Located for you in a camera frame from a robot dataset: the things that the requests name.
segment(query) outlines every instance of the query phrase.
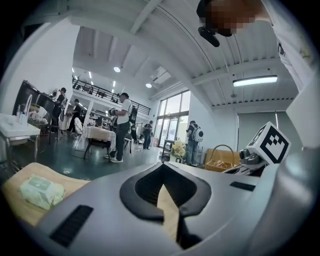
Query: bottle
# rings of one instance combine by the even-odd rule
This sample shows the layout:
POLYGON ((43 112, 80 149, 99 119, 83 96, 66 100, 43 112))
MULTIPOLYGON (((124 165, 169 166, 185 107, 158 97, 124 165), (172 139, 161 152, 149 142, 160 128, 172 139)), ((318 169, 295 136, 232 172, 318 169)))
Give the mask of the bottle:
POLYGON ((20 110, 20 105, 18 105, 18 109, 17 109, 17 111, 16 111, 16 121, 19 123, 19 121, 20 121, 20 112, 21 112, 21 110, 20 110))

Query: glass door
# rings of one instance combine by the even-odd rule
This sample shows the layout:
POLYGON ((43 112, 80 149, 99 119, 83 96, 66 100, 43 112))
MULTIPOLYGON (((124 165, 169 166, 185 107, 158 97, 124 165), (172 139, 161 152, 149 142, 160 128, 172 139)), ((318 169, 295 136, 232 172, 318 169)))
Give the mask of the glass door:
POLYGON ((164 146, 165 139, 167 138, 169 121, 170 121, 169 119, 163 120, 162 131, 160 132, 160 138, 159 138, 160 139, 159 145, 162 147, 164 146))

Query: black cap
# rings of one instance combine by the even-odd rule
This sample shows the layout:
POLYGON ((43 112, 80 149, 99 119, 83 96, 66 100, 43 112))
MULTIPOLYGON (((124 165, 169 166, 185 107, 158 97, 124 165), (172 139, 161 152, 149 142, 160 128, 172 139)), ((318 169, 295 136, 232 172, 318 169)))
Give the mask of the black cap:
POLYGON ((128 93, 123 92, 123 93, 121 93, 121 94, 120 94, 120 96, 122 96, 122 95, 123 95, 123 96, 126 96, 126 97, 129 99, 129 95, 128 95, 128 93))

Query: ceiling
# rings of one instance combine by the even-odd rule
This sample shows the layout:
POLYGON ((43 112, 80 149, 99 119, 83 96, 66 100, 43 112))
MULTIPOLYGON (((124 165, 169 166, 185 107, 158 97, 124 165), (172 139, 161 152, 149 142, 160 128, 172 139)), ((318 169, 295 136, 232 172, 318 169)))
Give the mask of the ceiling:
POLYGON ((81 26, 74 67, 100 75, 101 83, 105 77, 130 84, 150 99, 163 99, 170 92, 187 87, 207 109, 236 107, 243 102, 283 101, 298 94, 279 59, 277 39, 267 22, 250 24, 231 37, 217 35, 220 47, 213 47, 198 34, 198 3, 199 0, 69 0, 66 12, 77 10, 70 14, 71 22, 81 26), (120 73, 113 71, 115 66, 121 68, 120 73), (159 68, 169 77, 152 83, 151 76, 159 68), (265 75, 278 75, 278 81, 233 87, 233 80, 265 75), (154 86, 147 89, 146 83, 154 86))

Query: balcony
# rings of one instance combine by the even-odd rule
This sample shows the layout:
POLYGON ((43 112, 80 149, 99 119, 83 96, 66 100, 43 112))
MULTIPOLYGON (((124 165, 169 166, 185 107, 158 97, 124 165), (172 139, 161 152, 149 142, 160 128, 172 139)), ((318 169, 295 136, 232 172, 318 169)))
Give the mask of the balcony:
MULTIPOLYGON (((120 99, 116 93, 112 93, 109 90, 100 88, 98 86, 92 85, 85 81, 76 80, 72 78, 72 88, 74 90, 79 90, 80 92, 87 93, 92 96, 96 96, 98 98, 110 101, 114 104, 119 105, 119 107, 122 106, 120 99)), ((139 104, 138 102, 135 102, 133 100, 131 100, 131 102, 132 102, 132 105, 137 109, 138 114, 143 114, 147 116, 149 115, 149 112, 150 112, 149 107, 139 104)))

